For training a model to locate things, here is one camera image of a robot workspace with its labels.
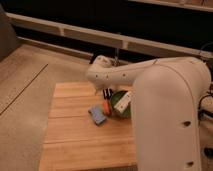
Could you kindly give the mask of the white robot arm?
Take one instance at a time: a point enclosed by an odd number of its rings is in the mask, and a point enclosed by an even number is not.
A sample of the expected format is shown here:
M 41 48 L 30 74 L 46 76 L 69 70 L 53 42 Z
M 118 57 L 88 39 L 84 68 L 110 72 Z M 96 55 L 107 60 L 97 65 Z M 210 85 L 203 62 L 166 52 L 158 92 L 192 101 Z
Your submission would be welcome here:
M 211 84 L 206 62 L 175 57 L 114 67 L 99 56 L 86 78 L 96 89 L 132 87 L 138 171 L 202 171 L 198 109 Z

